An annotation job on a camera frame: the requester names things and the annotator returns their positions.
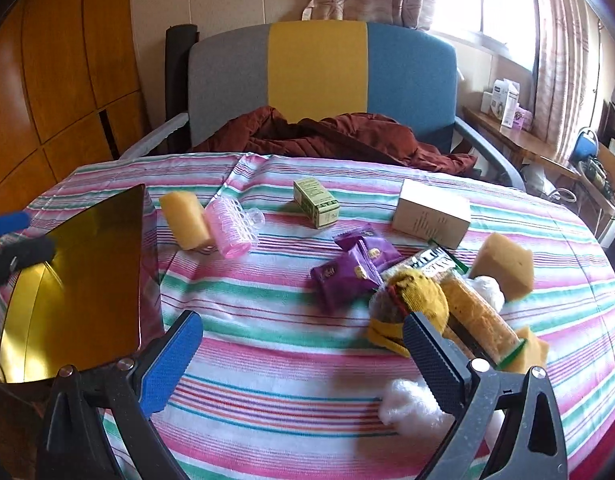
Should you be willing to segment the white boxes on desk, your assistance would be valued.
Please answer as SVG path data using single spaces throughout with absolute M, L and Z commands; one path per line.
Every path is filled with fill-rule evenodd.
M 520 105 L 520 84 L 507 78 L 496 79 L 490 91 L 484 91 L 480 112 L 496 119 L 504 128 L 529 131 L 533 115 Z

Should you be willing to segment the white plastic ball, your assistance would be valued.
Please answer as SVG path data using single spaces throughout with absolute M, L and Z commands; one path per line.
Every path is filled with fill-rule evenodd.
M 496 312 L 501 312 L 505 296 L 495 278 L 486 275 L 477 276 L 471 280 L 471 286 Z

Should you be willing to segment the beige carton box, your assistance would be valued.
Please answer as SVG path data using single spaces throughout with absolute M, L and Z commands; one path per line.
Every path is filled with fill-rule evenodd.
M 392 229 L 456 249 L 471 225 L 470 200 L 458 192 L 405 179 Z

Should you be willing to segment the short cracker packet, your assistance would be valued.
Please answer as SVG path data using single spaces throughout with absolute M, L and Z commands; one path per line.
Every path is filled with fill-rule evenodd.
M 464 262 L 461 262 L 434 240 L 430 240 L 428 246 L 416 252 L 415 255 L 405 258 L 399 263 L 389 266 L 388 269 L 381 271 L 380 275 L 386 282 L 396 273 L 407 269 L 418 270 L 427 278 L 432 278 L 436 281 L 441 280 L 449 271 L 456 271 L 460 275 L 466 275 L 469 271 L 468 266 Z

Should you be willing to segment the wooden wardrobe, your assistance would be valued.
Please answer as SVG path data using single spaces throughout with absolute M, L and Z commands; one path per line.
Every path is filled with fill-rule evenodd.
M 130 0 L 18 0 L 0 25 L 0 214 L 150 129 Z

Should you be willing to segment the purple snack packet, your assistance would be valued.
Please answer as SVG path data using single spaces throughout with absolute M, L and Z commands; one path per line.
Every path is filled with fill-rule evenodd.
M 350 250 L 358 244 L 363 245 L 368 259 L 379 272 L 391 268 L 404 259 L 404 256 L 393 244 L 369 223 L 339 232 L 333 237 L 333 240 L 343 250 Z
M 376 266 L 368 259 L 366 249 L 358 244 L 321 266 L 309 271 L 321 305 L 326 312 L 348 306 L 351 302 L 382 284 Z

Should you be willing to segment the yellow cylinder sponge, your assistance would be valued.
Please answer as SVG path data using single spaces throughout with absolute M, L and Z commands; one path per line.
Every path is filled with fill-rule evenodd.
M 183 250 L 207 247 L 213 243 L 204 207 L 194 193 L 166 193 L 160 198 L 160 207 L 176 243 Z

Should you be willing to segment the gold tray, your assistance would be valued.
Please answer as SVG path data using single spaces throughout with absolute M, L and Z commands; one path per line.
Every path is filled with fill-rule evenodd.
M 135 185 L 50 231 L 54 258 L 21 271 L 9 298 L 1 382 L 39 382 L 140 348 L 145 191 Z

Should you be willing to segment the tan wedge sponge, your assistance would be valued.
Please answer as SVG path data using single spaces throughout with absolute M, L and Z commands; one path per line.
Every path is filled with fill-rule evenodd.
M 520 300 L 534 288 L 533 252 L 504 235 L 492 233 L 486 237 L 468 276 L 490 276 L 507 301 Z

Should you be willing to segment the blue folding chair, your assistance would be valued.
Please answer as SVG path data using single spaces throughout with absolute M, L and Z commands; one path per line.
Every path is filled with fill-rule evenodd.
M 576 165 L 582 160 L 597 157 L 599 152 L 598 136 L 592 128 L 582 128 L 579 131 L 577 142 L 570 155 L 570 162 Z

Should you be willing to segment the long cracker packet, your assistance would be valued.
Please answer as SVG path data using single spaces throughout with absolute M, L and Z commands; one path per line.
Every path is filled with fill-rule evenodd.
M 501 315 L 455 271 L 440 286 L 449 305 L 449 327 L 475 356 L 503 366 L 522 346 Z

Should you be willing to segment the maroon jacket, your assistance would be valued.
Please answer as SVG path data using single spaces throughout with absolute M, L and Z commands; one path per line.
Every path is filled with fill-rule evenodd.
M 467 176 L 477 162 L 470 154 L 441 153 L 385 115 L 353 113 L 288 122 L 272 106 L 230 119 L 193 150 L 378 162 L 452 176 Z

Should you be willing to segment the small green box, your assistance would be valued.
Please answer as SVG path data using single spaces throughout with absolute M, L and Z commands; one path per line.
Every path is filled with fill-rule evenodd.
M 315 229 L 332 226 L 339 219 L 338 200 L 315 178 L 294 181 L 294 201 L 311 220 Z

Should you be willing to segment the wooden desk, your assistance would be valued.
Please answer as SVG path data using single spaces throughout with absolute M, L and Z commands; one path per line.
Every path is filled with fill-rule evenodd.
M 503 127 L 493 117 L 463 107 L 463 116 L 475 129 L 482 129 L 490 138 L 511 151 L 510 161 L 519 167 L 524 159 L 536 162 L 546 170 L 555 172 L 558 176 L 572 181 L 580 179 L 580 174 L 568 159 L 557 153 L 557 148 L 542 141 L 532 133 Z

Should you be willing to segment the striped bed sheet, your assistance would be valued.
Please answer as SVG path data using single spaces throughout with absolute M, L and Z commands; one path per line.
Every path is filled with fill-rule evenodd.
M 414 363 L 368 342 L 365 299 L 324 309 L 309 272 L 338 255 L 335 235 L 353 226 L 370 224 L 401 254 L 417 252 L 418 240 L 391 228 L 408 179 L 468 198 L 459 260 L 472 262 L 493 233 L 531 250 L 533 292 L 501 314 L 547 342 L 569 469 L 592 478 L 585 460 L 615 419 L 615 274 L 565 207 L 409 168 L 193 154 L 86 166 L 38 193 L 28 209 L 35 234 L 137 184 L 153 200 L 183 190 L 201 202 L 225 195 L 260 209 L 258 244 L 235 260 L 183 252 L 158 223 L 163 320 L 194 310 L 204 340 L 152 419 L 156 428 L 193 479 L 402 479 L 415 477 L 428 454 L 385 426 L 378 408 L 390 380 L 416 377 Z

